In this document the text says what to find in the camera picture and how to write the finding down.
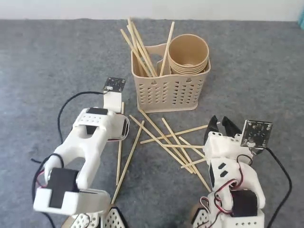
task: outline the white wall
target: white wall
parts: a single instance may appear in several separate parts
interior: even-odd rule
[[[296,21],[304,0],[0,0],[0,19]]]

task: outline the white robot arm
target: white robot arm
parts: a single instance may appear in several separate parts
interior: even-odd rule
[[[254,154],[266,147],[272,123],[246,121],[241,132],[224,117],[227,136],[214,116],[204,137],[212,192],[208,206],[197,212],[193,228],[264,228],[265,196],[257,173],[250,166]]]
[[[102,212],[109,209],[110,195],[90,189],[100,165],[100,156],[108,141],[127,137],[129,120],[120,114],[124,79],[108,78],[103,108],[85,108],[76,118],[63,144],[45,164],[46,187],[38,188],[34,210],[64,215]],[[85,159],[80,171],[65,169],[75,158]]]

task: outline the beige cup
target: beige cup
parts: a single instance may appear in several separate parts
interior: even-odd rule
[[[207,43],[196,35],[183,34],[169,44],[168,59],[173,69],[199,70],[206,67],[208,57]]]
[[[201,72],[204,71],[205,68],[201,69],[201,70],[198,70],[198,71],[188,71],[188,72],[184,72],[184,71],[179,71],[179,70],[176,70],[174,68],[171,67],[171,70],[173,72],[173,74],[178,74],[178,75],[197,75]]]
[[[182,68],[180,66],[174,65],[174,63],[170,59],[169,59],[169,64],[170,64],[171,68],[175,69],[176,71],[183,72],[183,73],[201,72],[206,67],[205,65],[201,65],[201,66],[196,67],[196,68]]]

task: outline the beige plastic basket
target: beige plastic basket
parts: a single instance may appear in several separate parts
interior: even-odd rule
[[[163,57],[166,44],[146,47],[149,55]],[[137,93],[137,107],[146,113],[193,110],[198,106],[200,92],[211,69],[210,60],[202,73],[197,75],[171,75],[166,61],[161,77],[141,77],[139,64],[131,52],[132,74]],[[157,63],[159,74],[162,60]]]

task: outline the carpet floor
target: carpet floor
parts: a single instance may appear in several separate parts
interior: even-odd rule
[[[146,45],[167,40],[169,20],[137,20]],[[32,208],[30,186],[37,164],[59,145],[57,114],[81,91],[100,91],[107,77],[127,79],[126,114],[143,119],[136,107],[130,51],[119,29],[124,20],[0,20],[0,220],[2,227],[50,227]],[[239,127],[245,119],[274,122],[269,147],[289,171],[294,190],[273,228],[304,224],[304,31],[295,22],[176,21],[173,36],[194,33],[210,47],[211,73],[197,109],[149,116],[164,131],[165,117],[174,131],[207,124],[212,115],[229,117]],[[85,107],[102,106],[103,98],[84,95],[62,115],[64,137]],[[147,128],[157,133],[148,123]],[[123,142],[122,166],[138,127],[131,122]],[[204,131],[184,135],[202,144]],[[142,133],[141,139],[148,139]],[[118,143],[108,143],[93,188],[115,191]],[[69,168],[79,169],[83,161]],[[266,224],[287,192],[287,180],[272,157],[254,159],[266,196]],[[208,179],[208,167],[198,165]],[[180,169],[155,143],[139,145],[116,204],[132,228],[183,228],[192,206],[207,191],[197,176]],[[57,227],[64,216],[52,215]]]

